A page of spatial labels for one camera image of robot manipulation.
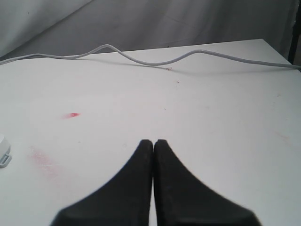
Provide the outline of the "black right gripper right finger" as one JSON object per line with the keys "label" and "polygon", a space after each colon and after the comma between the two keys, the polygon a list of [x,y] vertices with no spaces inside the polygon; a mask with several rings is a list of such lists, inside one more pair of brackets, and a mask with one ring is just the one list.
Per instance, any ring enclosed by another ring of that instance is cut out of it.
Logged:
{"label": "black right gripper right finger", "polygon": [[216,193],[177,158],[166,140],[154,146],[154,196],[159,226],[259,226],[256,215]]}

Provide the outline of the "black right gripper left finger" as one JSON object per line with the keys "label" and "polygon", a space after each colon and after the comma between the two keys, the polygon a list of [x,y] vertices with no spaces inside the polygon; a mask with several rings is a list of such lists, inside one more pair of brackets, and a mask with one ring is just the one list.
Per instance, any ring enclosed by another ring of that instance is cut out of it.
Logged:
{"label": "black right gripper left finger", "polygon": [[152,191],[153,144],[141,140],[105,185],[58,212],[54,226],[147,226]]}

